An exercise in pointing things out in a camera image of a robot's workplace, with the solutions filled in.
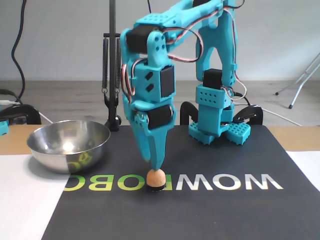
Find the white paper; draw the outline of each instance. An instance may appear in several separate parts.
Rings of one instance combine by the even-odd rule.
[[[308,180],[320,191],[320,151],[287,151]]]
[[[41,240],[68,178],[31,155],[0,155],[0,239]]]

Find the white letter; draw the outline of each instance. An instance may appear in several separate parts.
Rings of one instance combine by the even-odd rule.
[[[223,186],[220,183],[220,178],[223,178],[223,177],[231,178],[234,181],[234,185],[233,186]],[[213,177],[212,181],[213,181],[213,184],[217,188],[220,188],[222,190],[232,191],[232,190],[237,190],[238,188],[241,187],[240,179],[237,178],[236,176],[233,176],[233,175],[230,175],[230,174],[218,174],[218,175],[215,175]]]
[[[267,180],[270,181],[270,183],[276,187],[278,190],[282,190],[283,188],[270,177],[268,174],[261,174],[261,179],[262,179],[262,184],[254,177],[252,174],[245,174],[245,189],[247,190],[252,190],[252,184],[251,180],[262,190],[268,190],[268,182]]]
[[[193,191],[197,191],[199,188],[199,182],[200,179],[202,180],[205,188],[207,190],[213,190],[213,188],[210,186],[210,184],[208,183],[207,179],[205,178],[205,176],[203,176],[202,174],[196,174],[195,175],[195,179],[194,179],[194,184],[191,183],[191,181],[189,180],[188,176],[186,174],[180,174],[179,176],[179,180],[178,183],[176,185],[176,191],[181,191],[182,190],[182,185],[184,184],[184,180],[185,182],[188,184],[189,188]]]

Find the metal spring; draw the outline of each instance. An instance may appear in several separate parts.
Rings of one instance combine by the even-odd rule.
[[[121,47],[120,38],[116,39],[116,61],[115,61],[115,90],[116,93],[120,91],[120,72],[121,72]]]
[[[103,59],[102,59],[102,92],[108,92],[108,50],[109,40],[105,37],[103,39]]]

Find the turquoise component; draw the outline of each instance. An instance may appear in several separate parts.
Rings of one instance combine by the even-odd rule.
[[[226,133],[226,137],[237,145],[243,145],[251,132],[250,125],[246,123],[231,123]]]
[[[0,121],[0,136],[9,132],[9,125],[7,121]]]
[[[141,56],[131,53],[126,43],[126,34],[130,29],[126,29],[120,36],[122,62],[127,64],[127,71],[130,73],[132,65]],[[168,57],[165,47],[165,37],[161,32],[153,31],[147,39],[147,64],[141,62],[134,69],[134,78],[129,74],[129,81],[135,88],[135,95],[132,102],[123,94],[124,113],[132,127],[140,153],[145,161],[151,161],[151,166],[157,170],[163,164],[166,151],[167,133],[176,122],[177,111],[173,105],[173,97],[176,95],[176,81],[174,64]],[[171,94],[162,96],[161,71],[165,68],[173,67],[174,89]],[[148,111],[170,106],[172,116],[170,122],[156,129],[149,129]]]
[[[194,139],[197,139],[204,145],[210,145],[212,141],[215,139],[214,136],[206,135],[202,131],[198,129],[198,123],[193,122],[189,125],[189,135]]]
[[[225,0],[224,5],[235,6],[235,0]],[[222,85],[232,87],[236,78],[234,71],[238,66],[234,61],[234,38],[232,31],[232,18],[226,12],[220,15],[218,25],[203,26],[199,29],[199,34],[203,40],[204,51],[202,57],[196,62],[196,78],[198,81],[203,81],[203,74],[206,70],[210,69],[210,59],[214,49],[216,48],[221,63],[222,63]],[[237,31],[234,30],[235,42],[238,42]],[[196,44],[196,54],[199,55],[200,44]]]
[[[166,28],[188,28],[194,24],[192,30],[198,30],[203,40],[203,55],[196,62],[195,77],[200,82],[204,81],[204,73],[211,68],[210,59],[216,48],[222,63],[222,86],[232,87],[236,82],[235,71],[238,67],[234,40],[238,42],[238,37],[236,30],[233,32],[232,17],[224,11],[224,6],[235,6],[235,3],[236,0],[208,0],[193,7],[193,0],[181,0],[163,13],[148,14],[133,25],[136,31],[130,35],[132,41],[130,46],[135,46],[135,43],[138,46],[130,48],[134,52],[130,52],[127,46],[127,34],[132,29],[127,28],[120,35],[122,63],[126,64],[128,81],[135,89],[130,103],[127,96],[122,95],[124,113],[130,122],[143,159],[150,161],[154,170],[158,170],[163,164],[167,133],[174,127],[177,117],[173,105],[176,95],[176,70],[168,54],[191,34],[187,32],[179,37],[183,30],[166,30]],[[234,9],[228,10],[234,16]],[[147,52],[147,55],[135,52]],[[196,55],[199,53],[198,40]],[[224,133],[230,141],[242,145],[250,135],[251,128],[245,123],[232,123],[235,106],[220,85],[219,82],[213,85],[218,89],[205,87],[203,84],[196,87],[198,121],[189,125],[189,135],[209,145]],[[148,114],[151,111],[154,113],[161,107],[167,109],[167,106],[171,111],[170,118],[162,120],[163,124],[150,129]]]

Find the round cork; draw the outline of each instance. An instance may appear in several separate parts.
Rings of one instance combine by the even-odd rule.
[[[166,187],[166,174],[161,169],[151,169],[146,175],[146,185],[151,191],[161,191]]]

